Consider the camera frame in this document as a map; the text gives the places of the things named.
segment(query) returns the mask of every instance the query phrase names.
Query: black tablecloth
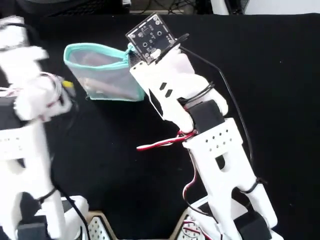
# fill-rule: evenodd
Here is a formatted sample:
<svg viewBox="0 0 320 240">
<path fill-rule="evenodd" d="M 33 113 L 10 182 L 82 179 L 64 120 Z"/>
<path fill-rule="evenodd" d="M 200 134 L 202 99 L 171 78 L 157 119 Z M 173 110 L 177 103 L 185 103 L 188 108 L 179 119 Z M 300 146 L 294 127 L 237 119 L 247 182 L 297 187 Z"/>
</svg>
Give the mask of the black tablecloth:
<svg viewBox="0 0 320 240">
<path fill-rule="evenodd" d="M 225 73 L 252 138 L 254 171 L 268 182 L 276 231 L 286 239 L 310 239 L 318 210 L 320 15 L 163 18 L 176 37 L 190 33 L 185 47 Z M 182 189 L 192 179 L 192 166 L 179 144 L 137 152 L 136 146 L 172 137 L 177 128 L 163 122 L 148 101 L 85 100 L 63 64 L 63 51 L 80 42 L 124 50 L 125 33 L 143 19 L 110 15 L 32 22 L 45 40 L 49 70 L 74 81 L 78 93 L 80 116 L 70 133 L 59 138 L 55 120 L 47 124 L 50 145 L 60 142 L 56 178 L 70 194 L 86 197 L 91 210 L 102 210 L 121 239 L 169 237 L 186 208 Z M 198 74 L 214 80 L 229 102 L 229 116 L 239 123 L 219 76 L 190 59 Z M 204 195 L 200 182 L 189 191 L 191 201 Z"/>
</svg>

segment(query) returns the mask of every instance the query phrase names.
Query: teal bag rim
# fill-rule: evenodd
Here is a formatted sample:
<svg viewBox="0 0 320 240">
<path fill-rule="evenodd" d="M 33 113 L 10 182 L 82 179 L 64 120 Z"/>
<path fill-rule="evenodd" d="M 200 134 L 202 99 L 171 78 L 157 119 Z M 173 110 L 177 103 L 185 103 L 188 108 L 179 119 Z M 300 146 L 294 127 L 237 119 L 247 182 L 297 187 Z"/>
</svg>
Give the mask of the teal bag rim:
<svg viewBox="0 0 320 240">
<path fill-rule="evenodd" d="M 73 63 L 69 61 L 69 57 L 71 52 L 76 50 L 91 50 L 95 51 L 100 54 L 104 54 L 110 57 L 119 58 L 121 61 L 106 64 L 106 65 L 100 65 L 100 66 L 88 66 L 78 63 Z M 129 68 L 128 63 L 128 55 L 126 52 L 118 50 L 113 47 L 105 46 L 98 43 L 89 43 L 89 42 L 83 42 L 83 43 L 73 43 L 69 44 L 65 47 L 63 52 L 63 61 L 64 63 L 71 68 L 78 68 L 78 69 L 88 69 L 88 70 L 94 70 L 94 71 L 104 71 L 104 70 L 119 70 L 124 68 Z"/>
</svg>

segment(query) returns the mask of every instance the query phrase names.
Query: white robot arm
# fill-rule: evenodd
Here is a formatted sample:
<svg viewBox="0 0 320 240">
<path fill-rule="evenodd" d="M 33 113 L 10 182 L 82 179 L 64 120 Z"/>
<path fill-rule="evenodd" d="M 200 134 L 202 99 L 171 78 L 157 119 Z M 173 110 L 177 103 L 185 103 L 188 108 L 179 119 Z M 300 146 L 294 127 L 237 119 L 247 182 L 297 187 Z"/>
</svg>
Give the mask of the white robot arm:
<svg viewBox="0 0 320 240">
<path fill-rule="evenodd" d="M 15 33 L 19 43 L 26 37 L 21 27 L 7 28 L 13 32 L 18 29 Z M 0 30 L 0 35 L 6 35 L 7 28 Z M 32 238 L 32 228 L 39 228 L 35 231 L 43 233 L 42 237 L 38 235 L 41 239 L 74 239 L 82 222 L 73 208 L 66 208 L 66 200 L 51 182 L 51 159 L 43 125 L 51 117 L 68 112 L 71 99 L 61 77 L 41 72 L 38 60 L 47 58 L 45 50 L 20 44 L 5 46 L 0 51 L 0 67 L 10 87 L 0 88 L 0 112 L 5 120 L 0 125 L 0 192 L 5 196 L 0 200 L 0 226 L 12 240 Z M 32 219 L 37 224 L 28 225 L 30 222 L 22 219 L 23 192 L 39 202 L 38 217 Z M 86 215 L 86 199 L 71 198 Z"/>
<path fill-rule="evenodd" d="M 195 213 L 195 220 L 213 239 L 281 240 L 272 231 L 277 217 L 264 186 L 250 166 L 237 125 L 233 118 L 223 118 L 228 112 L 226 100 L 205 78 L 195 74 L 188 57 L 181 53 L 179 44 L 174 46 L 168 27 L 157 14 L 140 23 L 127 37 L 135 47 L 138 55 L 135 57 L 140 59 L 135 60 L 130 72 L 156 111 L 162 119 L 175 123 L 181 132 L 195 132 L 185 139 L 183 146 L 201 176 L 214 216 Z M 166 39 L 169 52 L 164 45 Z M 151 58 L 161 51 L 167 52 L 162 59 Z M 223 167 L 218 166 L 219 157 L 223 157 Z M 231 197 L 234 188 L 249 198 L 254 212 L 246 209 L 241 215 L 233 212 L 233 205 L 239 205 Z M 253 232 L 257 230 L 260 232 L 255 235 Z"/>
</svg>

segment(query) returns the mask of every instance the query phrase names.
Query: transparent bag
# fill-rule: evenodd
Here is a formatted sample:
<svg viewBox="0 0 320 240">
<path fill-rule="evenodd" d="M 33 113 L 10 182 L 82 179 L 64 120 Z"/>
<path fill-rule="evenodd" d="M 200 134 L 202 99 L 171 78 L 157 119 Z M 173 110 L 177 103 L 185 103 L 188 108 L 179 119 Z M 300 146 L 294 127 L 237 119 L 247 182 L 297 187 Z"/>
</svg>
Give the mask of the transparent bag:
<svg viewBox="0 0 320 240">
<path fill-rule="evenodd" d="M 130 74 L 128 54 L 96 43 L 68 45 L 64 63 L 92 100 L 142 101 L 145 93 Z"/>
</svg>

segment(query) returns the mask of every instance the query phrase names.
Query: sensor board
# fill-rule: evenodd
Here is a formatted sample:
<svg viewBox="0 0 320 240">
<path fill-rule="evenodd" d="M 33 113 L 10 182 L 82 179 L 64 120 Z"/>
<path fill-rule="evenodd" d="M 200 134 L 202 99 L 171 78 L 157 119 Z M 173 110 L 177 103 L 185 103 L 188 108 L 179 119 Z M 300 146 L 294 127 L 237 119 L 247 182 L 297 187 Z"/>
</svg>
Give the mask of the sensor board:
<svg viewBox="0 0 320 240">
<path fill-rule="evenodd" d="M 140 57 L 149 65 L 163 50 L 175 42 L 167 25 L 156 13 L 126 34 Z"/>
</svg>

